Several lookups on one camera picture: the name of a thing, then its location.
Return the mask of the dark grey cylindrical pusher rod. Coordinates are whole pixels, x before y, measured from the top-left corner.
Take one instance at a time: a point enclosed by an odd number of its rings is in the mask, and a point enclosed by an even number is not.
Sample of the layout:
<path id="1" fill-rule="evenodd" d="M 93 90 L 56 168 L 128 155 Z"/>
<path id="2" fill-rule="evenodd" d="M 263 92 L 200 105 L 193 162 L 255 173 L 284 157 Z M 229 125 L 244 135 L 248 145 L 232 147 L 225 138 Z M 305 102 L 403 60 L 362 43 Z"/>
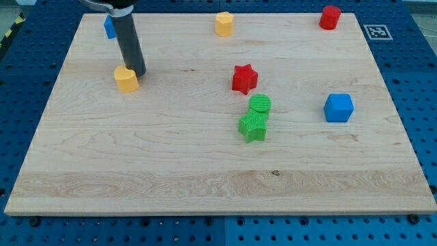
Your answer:
<path id="1" fill-rule="evenodd" d="M 146 73 L 146 65 L 132 14 L 111 17 L 111 21 L 125 67 L 134 70 L 137 77 L 142 77 Z"/>

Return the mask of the black robot tool mount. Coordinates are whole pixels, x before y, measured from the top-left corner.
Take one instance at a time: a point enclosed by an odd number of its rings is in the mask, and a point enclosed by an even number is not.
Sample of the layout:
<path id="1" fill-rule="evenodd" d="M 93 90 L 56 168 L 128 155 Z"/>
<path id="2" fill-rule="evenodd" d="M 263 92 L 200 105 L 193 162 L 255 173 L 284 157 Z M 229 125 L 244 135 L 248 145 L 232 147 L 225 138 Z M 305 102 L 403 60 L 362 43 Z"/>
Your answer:
<path id="1" fill-rule="evenodd" d="M 129 6 L 115 6 L 110 1 L 79 0 L 79 2 L 91 10 L 106 12 L 112 17 L 127 16 L 134 10 L 133 4 Z"/>

